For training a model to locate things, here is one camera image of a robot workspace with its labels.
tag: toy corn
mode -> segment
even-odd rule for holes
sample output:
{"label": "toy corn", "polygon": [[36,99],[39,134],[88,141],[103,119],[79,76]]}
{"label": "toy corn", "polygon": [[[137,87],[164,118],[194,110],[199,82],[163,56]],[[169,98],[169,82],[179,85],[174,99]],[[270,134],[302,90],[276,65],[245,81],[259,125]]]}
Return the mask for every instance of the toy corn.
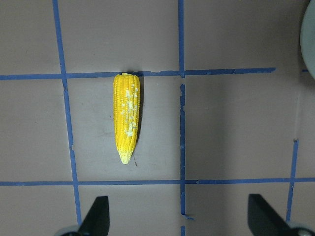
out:
{"label": "toy corn", "polygon": [[115,142],[122,163],[128,164],[137,142],[140,81],[123,73],[115,76],[113,85]]}

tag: grid square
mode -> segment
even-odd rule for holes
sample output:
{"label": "grid square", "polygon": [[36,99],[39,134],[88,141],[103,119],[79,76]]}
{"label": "grid square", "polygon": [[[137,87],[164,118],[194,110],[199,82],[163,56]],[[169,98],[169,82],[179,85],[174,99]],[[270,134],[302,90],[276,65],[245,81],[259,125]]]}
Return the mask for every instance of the grid square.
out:
{"label": "grid square", "polygon": [[60,73],[51,0],[2,0],[0,74]]}
{"label": "grid square", "polygon": [[139,139],[128,165],[116,150],[113,78],[69,80],[80,181],[178,179],[180,77],[140,78],[144,103]]}
{"label": "grid square", "polygon": [[291,221],[315,230],[315,183],[295,183]]}
{"label": "grid square", "polygon": [[60,1],[68,72],[178,70],[177,8],[177,0]]}
{"label": "grid square", "polygon": [[297,177],[315,177],[315,80],[309,73],[301,75],[301,95],[297,137],[300,140]]}
{"label": "grid square", "polygon": [[2,235],[54,235],[76,224],[72,186],[0,187]]}
{"label": "grid square", "polygon": [[288,183],[187,185],[187,236],[251,236],[247,225],[248,195],[262,197],[285,219]]}
{"label": "grid square", "polygon": [[80,186],[82,216],[97,196],[108,196],[109,235],[180,235],[178,185]]}
{"label": "grid square", "polygon": [[186,178],[289,177],[298,81],[244,74],[186,78]]}
{"label": "grid square", "polygon": [[298,70],[300,24],[307,4],[307,0],[186,0],[186,69]]}
{"label": "grid square", "polygon": [[61,80],[0,81],[0,181],[72,180]]}

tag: tiled floor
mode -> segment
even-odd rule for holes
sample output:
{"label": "tiled floor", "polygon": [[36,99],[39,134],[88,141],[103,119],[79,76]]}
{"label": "tiled floor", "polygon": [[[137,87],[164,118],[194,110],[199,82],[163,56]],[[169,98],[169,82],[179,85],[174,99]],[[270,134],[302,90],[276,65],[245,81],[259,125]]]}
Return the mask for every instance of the tiled floor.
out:
{"label": "tiled floor", "polygon": [[[307,4],[1,1],[1,233],[54,235],[101,195],[111,236],[249,236],[249,193],[315,228]],[[128,165],[112,121],[125,71],[140,76],[143,101]]]}

